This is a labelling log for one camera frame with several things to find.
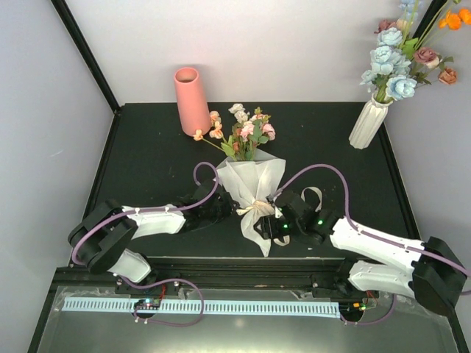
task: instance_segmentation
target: white wall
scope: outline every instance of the white wall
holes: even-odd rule
[[[364,101],[375,27],[401,15],[398,0],[67,2],[120,104],[175,101],[183,65],[209,101]]]
[[[50,1],[0,5],[0,332],[26,352],[112,113]]]
[[[462,4],[471,7],[471,0]],[[454,56],[450,66],[458,71],[457,84],[420,88],[413,99],[394,103],[386,119],[421,235],[446,240],[466,268],[471,268],[470,39],[468,26],[436,46]],[[471,345],[471,296],[459,300],[457,311]]]

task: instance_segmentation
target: white vase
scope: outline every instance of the white vase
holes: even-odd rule
[[[391,104],[392,101],[385,104],[378,103],[375,100],[375,94],[373,94],[371,99],[363,107],[355,127],[353,127],[352,133],[348,138],[350,145],[356,149],[365,149],[368,147],[388,114],[388,107]]]

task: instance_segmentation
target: black frame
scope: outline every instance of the black frame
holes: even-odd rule
[[[420,22],[417,31],[414,33],[414,37],[419,37],[426,29],[428,24],[431,22],[432,18],[435,16],[437,11],[442,7],[442,5],[447,0],[433,0],[431,2],[430,7],[427,9],[424,18]],[[96,80],[97,85],[99,86],[100,90],[102,91],[104,97],[106,98],[108,104],[110,105],[111,110],[115,113],[113,123],[110,129],[110,133],[108,135],[108,139],[105,145],[105,150],[103,152],[98,171],[96,173],[96,178],[93,183],[93,188],[90,194],[90,198],[85,208],[85,215],[87,215],[95,206],[96,203],[96,196],[98,193],[98,189],[102,182],[103,172],[107,165],[107,160],[109,157],[109,153],[111,150],[111,146],[113,145],[114,136],[116,133],[116,128],[119,124],[120,120],[120,106],[117,102],[110,86],[107,83],[107,80],[102,73],[102,70],[99,67],[98,62],[95,60],[95,57],[88,46],[80,28],[77,25],[70,9],[65,0],[51,0],[51,3],[54,5],[58,15],[62,19],[66,29],[68,30],[71,38],[75,42],[77,48],[79,49],[80,54],[83,57],[83,60],[89,67],[93,78]],[[389,141],[389,137],[386,131],[385,126],[383,125],[379,132],[378,132],[381,145],[383,147],[384,154],[386,155],[386,161],[388,163],[388,167],[391,173],[391,177],[394,183],[395,191],[397,194],[397,199],[400,203],[400,209],[404,217],[404,221],[406,223],[406,229],[409,235],[412,238],[419,239],[419,230],[417,228],[417,224],[414,220],[414,216],[411,210],[411,205],[409,204],[408,197],[406,194],[406,189],[404,188],[403,181],[400,176],[399,168],[397,167],[396,159],[394,158],[394,153],[392,151],[392,146]],[[166,266],[168,262],[172,261],[175,265],[175,262],[171,259],[158,259],[150,260],[152,265],[156,266]],[[239,288],[243,288],[244,286],[253,286],[259,280],[259,277],[252,277],[254,273],[263,272],[273,287],[279,287],[280,285],[286,285],[286,281],[280,281],[280,278],[283,277],[293,277],[295,276],[296,279],[289,283],[291,289],[299,288],[299,289],[306,289],[311,288],[311,275],[315,274],[316,268],[319,270],[319,266],[323,266],[322,270],[325,271],[325,260],[322,263],[319,263],[317,260],[290,260],[289,268],[286,268],[286,261],[285,260],[270,260],[269,266],[270,270],[267,267],[264,268],[262,262],[260,260],[244,260],[244,264],[239,262],[240,260],[224,260],[222,263],[221,260],[198,260],[198,259],[178,259],[179,268],[181,271],[184,272],[199,272],[199,281],[203,281],[206,284],[209,283],[210,278],[212,277],[211,274],[226,274],[230,272],[233,275],[240,275],[241,278],[244,280],[243,283],[239,283]],[[339,263],[341,260],[332,260],[332,264],[330,267],[330,271],[334,268],[339,267]],[[277,265],[284,265],[283,268],[279,267],[276,270]],[[201,273],[206,273],[207,276],[201,277]],[[60,286],[116,286],[116,278],[113,277],[111,274],[103,274],[90,277],[89,273],[84,268],[75,268],[73,264],[70,264],[68,268],[58,268],[54,275],[54,278],[51,283],[51,287],[47,294],[43,309],[40,314],[40,318],[38,320],[38,325],[36,326],[35,333],[32,337],[31,344],[29,346],[29,353],[34,353],[38,350],[40,339],[43,334],[44,328],[46,326],[47,319],[49,317],[49,312],[51,310],[54,297],[57,292],[57,288]],[[456,313],[453,313],[449,318],[448,321],[450,323],[451,329],[453,331],[453,337],[455,338],[456,345],[458,347],[458,351],[461,353],[469,353],[469,349],[467,343],[464,338],[464,334],[461,330],[461,326],[458,322],[458,318]]]

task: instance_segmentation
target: black table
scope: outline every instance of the black table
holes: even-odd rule
[[[212,103],[224,131],[235,120],[231,103]],[[356,221],[405,238],[417,238],[402,182],[397,172],[386,130],[382,127],[371,145],[354,149],[348,141],[362,103],[246,103],[253,111],[261,106],[272,116],[276,139],[263,150],[286,160],[282,184],[307,165],[327,163],[337,167],[350,187],[351,216]],[[126,104],[116,117],[88,205],[88,212],[105,199],[136,207],[166,204],[195,189],[192,172],[201,161],[219,164],[225,155],[207,143],[183,134],[176,104]],[[209,168],[201,178],[212,177]],[[344,190],[329,170],[315,170],[291,186],[300,192],[317,186],[324,206],[343,212]],[[261,250],[243,238],[240,217],[181,235],[154,235],[132,242],[130,249],[149,257],[262,257]],[[274,258],[340,258],[329,245],[309,248],[291,242],[273,245]]]

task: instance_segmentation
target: pink rose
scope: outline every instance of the pink rose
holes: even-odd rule
[[[273,129],[271,124],[264,124],[262,127],[262,132],[268,135],[268,139],[270,139],[270,141],[275,139],[275,129]]]
[[[414,53],[414,59],[419,64],[431,65],[432,63],[434,64],[437,61],[438,56],[433,49],[423,46]]]
[[[253,135],[253,128],[254,125],[252,123],[246,124],[241,131],[241,136],[244,142],[247,142],[249,139],[249,135]]]
[[[386,31],[387,29],[390,29],[392,27],[397,28],[396,22],[390,21],[390,20],[382,20],[378,24],[378,30],[375,32],[375,34],[377,35],[378,33],[382,32],[382,31]]]

